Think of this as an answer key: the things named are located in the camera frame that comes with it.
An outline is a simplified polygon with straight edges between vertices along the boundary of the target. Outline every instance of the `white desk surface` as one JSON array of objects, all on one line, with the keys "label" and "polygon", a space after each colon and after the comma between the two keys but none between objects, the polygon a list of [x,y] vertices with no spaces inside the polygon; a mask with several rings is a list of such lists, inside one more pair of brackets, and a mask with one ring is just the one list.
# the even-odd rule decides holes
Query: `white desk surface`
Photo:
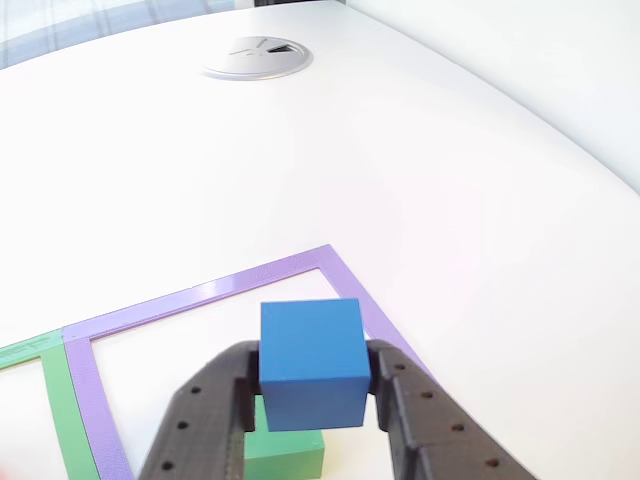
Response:
[{"label": "white desk surface", "polygon": [[[243,35],[314,62],[197,74]],[[321,2],[115,35],[0,91],[1,345],[331,243],[541,480],[637,478],[640,198],[463,69]]]}]

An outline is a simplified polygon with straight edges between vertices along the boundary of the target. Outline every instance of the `purple frame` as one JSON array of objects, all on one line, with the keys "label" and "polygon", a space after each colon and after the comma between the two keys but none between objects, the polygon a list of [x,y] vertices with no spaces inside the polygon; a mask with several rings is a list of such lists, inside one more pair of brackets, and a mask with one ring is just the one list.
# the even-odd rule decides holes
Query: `purple frame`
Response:
[{"label": "purple frame", "polygon": [[418,355],[330,245],[250,268],[193,288],[90,318],[62,329],[80,413],[101,480],[134,480],[102,387],[91,341],[319,269],[340,297],[360,301],[371,338],[401,348],[428,374]]}]

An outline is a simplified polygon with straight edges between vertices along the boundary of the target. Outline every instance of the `green tape outline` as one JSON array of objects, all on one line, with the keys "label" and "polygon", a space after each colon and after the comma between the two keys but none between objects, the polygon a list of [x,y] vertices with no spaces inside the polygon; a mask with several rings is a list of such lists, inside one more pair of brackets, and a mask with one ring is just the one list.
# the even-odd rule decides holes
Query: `green tape outline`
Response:
[{"label": "green tape outline", "polygon": [[0,348],[0,370],[39,358],[69,480],[100,480],[71,381],[62,331]]}]

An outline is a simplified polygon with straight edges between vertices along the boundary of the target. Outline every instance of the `white wall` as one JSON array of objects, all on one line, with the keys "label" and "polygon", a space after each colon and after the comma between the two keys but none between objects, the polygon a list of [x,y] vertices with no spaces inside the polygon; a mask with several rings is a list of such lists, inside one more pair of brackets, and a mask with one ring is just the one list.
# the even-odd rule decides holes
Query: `white wall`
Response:
[{"label": "white wall", "polygon": [[507,93],[640,192],[640,1],[347,4]]}]

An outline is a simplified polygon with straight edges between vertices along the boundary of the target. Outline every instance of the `green block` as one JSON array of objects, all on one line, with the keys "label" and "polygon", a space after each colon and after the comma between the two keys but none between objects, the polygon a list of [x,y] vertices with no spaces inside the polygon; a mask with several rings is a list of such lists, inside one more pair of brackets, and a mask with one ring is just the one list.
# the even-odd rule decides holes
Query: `green block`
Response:
[{"label": "green block", "polygon": [[256,396],[256,431],[245,435],[246,480],[309,480],[322,475],[320,430],[270,432],[264,400]]}]

